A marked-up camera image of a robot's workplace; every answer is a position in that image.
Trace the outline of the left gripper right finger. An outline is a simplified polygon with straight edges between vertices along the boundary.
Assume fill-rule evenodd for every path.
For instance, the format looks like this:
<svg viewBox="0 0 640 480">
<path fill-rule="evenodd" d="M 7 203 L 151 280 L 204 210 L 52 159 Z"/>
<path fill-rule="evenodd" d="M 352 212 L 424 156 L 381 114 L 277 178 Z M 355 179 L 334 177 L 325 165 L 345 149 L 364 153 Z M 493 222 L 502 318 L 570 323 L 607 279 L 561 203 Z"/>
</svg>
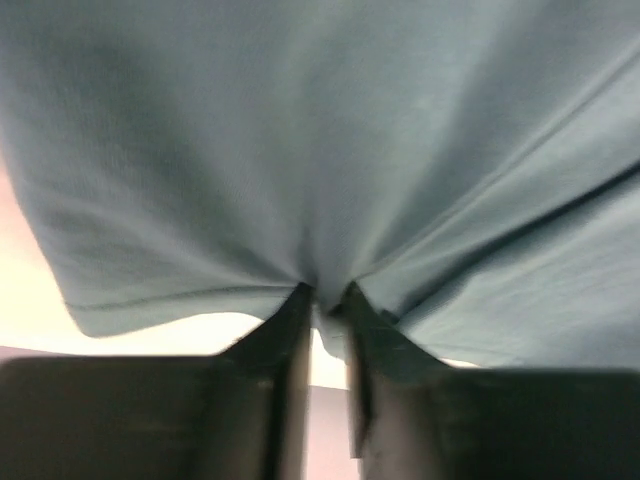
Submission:
<svg viewBox="0 0 640 480">
<path fill-rule="evenodd" d="M 345 291 L 351 448 L 366 479 L 635 479 L 639 375 L 461 368 Z"/>
</svg>

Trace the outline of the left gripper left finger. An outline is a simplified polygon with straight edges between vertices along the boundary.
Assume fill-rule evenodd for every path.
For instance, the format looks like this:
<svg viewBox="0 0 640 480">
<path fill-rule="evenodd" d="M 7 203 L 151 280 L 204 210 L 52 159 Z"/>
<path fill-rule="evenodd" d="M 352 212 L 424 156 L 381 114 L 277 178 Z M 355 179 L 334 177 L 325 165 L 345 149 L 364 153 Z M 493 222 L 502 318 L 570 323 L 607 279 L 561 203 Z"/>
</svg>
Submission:
<svg viewBox="0 0 640 480">
<path fill-rule="evenodd" d="M 5 480 L 298 479 L 312 289 L 213 356 L 1 366 Z"/>
</svg>

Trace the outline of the grey-blue t shirt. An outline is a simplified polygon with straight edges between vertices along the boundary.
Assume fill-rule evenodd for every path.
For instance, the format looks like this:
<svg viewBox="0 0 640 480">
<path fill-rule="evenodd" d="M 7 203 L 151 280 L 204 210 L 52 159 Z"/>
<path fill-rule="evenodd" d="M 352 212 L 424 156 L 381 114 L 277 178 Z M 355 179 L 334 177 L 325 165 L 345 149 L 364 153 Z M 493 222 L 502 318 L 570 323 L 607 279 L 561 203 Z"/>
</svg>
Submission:
<svg viewBox="0 0 640 480">
<path fill-rule="evenodd" d="M 357 284 L 434 354 L 639 364 L 635 1 L 5 1 L 1 145 L 80 330 Z"/>
</svg>

